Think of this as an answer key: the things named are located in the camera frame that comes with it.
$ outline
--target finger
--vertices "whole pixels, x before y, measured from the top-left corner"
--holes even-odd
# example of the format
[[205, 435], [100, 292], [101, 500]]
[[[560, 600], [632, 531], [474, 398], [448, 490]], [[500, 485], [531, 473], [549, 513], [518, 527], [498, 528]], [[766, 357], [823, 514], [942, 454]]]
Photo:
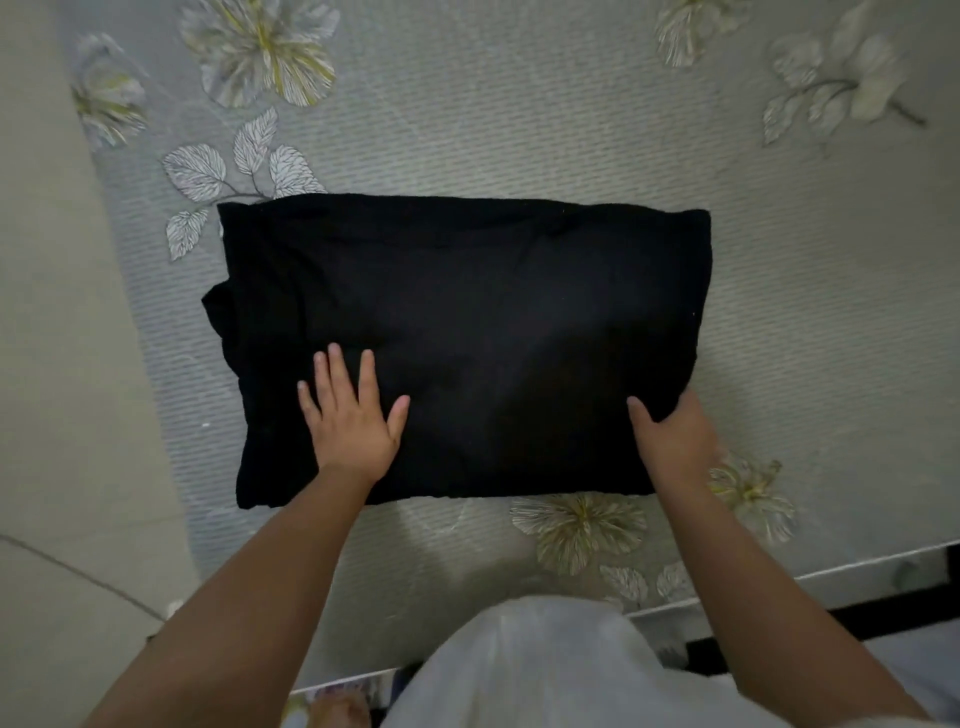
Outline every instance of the finger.
[[313, 355], [313, 378], [317, 385], [317, 400], [320, 401], [320, 415], [329, 415], [336, 410], [337, 401], [330, 386], [330, 368], [326, 365], [326, 354]]
[[398, 445], [400, 436], [403, 434], [403, 428], [407, 426], [407, 415], [410, 413], [410, 398], [406, 395], [398, 397], [394, 406], [390, 408], [390, 414], [387, 415], [387, 432], [390, 439]]
[[339, 344], [330, 344], [326, 348], [327, 358], [330, 360], [330, 382], [333, 385], [333, 397], [337, 401], [337, 409], [344, 409], [357, 403], [353, 394], [353, 384], [344, 361], [344, 352]]
[[634, 426], [635, 435], [639, 435], [640, 432], [653, 423], [653, 420], [650, 419], [650, 413], [647, 412], [647, 408], [643, 406], [643, 402], [636, 397], [627, 398], [627, 411], [630, 413], [630, 422]]
[[305, 381], [297, 382], [297, 399], [300, 401], [300, 411], [303, 413], [307, 426], [313, 429], [313, 425], [320, 421], [320, 410], [317, 409], [317, 405], [310, 395], [310, 388]]
[[357, 398], [360, 407], [380, 414], [380, 387], [376, 383], [376, 362], [373, 352], [364, 349], [360, 354], [360, 378], [357, 381]]

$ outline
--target forearm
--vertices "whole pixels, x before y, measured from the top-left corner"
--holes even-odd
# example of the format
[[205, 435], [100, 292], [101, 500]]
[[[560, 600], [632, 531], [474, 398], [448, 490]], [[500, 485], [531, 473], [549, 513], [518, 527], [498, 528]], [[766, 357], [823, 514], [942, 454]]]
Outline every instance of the forearm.
[[371, 483], [321, 472], [167, 622], [89, 728], [274, 726]]
[[800, 728], [923, 709], [702, 483], [658, 495], [737, 687]]

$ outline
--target hand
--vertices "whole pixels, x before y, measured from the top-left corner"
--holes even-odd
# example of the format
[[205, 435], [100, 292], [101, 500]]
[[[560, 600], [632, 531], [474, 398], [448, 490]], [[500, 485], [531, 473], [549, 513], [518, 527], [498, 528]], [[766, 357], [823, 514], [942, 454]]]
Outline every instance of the hand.
[[654, 486], [709, 481], [709, 469], [720, 459], [720, 443], [700, 400], [687, 387], [677, 408], [666, 420], [655, 423], [636, 397], [627, 398], [634, 424], [636, 447]]
[[321, 471], [327, 467], [354, 471], [372, 486], [394, 462], [407, 423], [410, 398], [398, 398], [384, 422], [373, 352], [367, 349], [360, 356], [358, 398], [353, 394], [340, 347], [330, 344], [328, 351], [329, 356], [323, 352], [313, 355], [319, 409], [306, 382], [297, 382], [300, 409], [310, 428], [317, 465]]

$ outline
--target left hand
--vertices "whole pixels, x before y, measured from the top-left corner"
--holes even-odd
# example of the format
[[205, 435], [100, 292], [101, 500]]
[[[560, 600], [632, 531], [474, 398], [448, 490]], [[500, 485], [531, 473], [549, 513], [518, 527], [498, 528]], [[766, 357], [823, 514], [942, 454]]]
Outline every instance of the left hand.
[[390, 415], [383, 419], [373, 352], [369, 349], [360, 356], [358, 395], [353, 392], [344, 354], [337, 344], [330, 344], [327, 354], [315, 353], [313, 366], [320, 407], [310, 396], [305, 381], [297, 383], [297, 394], [310, 428], [317, 465], [321, 471], [339, 467], [356, 472], [372, 486], [394, 462], [407, 423], [410, 398], [398, 398]]

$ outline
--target black folded shirt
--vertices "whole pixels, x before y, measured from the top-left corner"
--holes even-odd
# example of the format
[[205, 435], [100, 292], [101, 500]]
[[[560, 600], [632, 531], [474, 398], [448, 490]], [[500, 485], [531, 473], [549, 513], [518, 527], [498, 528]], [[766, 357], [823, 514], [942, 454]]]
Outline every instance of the black folded shirt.
[[239, 377], [237, 504], [316, 474], [296, 383], [373, 349], [383, 407], [412, 398], [369, 503], [651, 492], [625, 400], [669, 415], [693, 371], [709, 215], [529, 200], [302, 195], [220, 205], [229, 279], [204, 296]]

